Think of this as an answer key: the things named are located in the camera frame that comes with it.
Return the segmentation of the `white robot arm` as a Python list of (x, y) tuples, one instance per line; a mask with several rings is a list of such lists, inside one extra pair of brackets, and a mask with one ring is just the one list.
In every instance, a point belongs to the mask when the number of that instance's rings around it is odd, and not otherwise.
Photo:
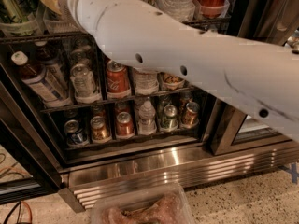
[(202, 32), (140, 0), (40, 0), (90, 34), (111, 60), (181, 77), (299, 141), (293, 49)]

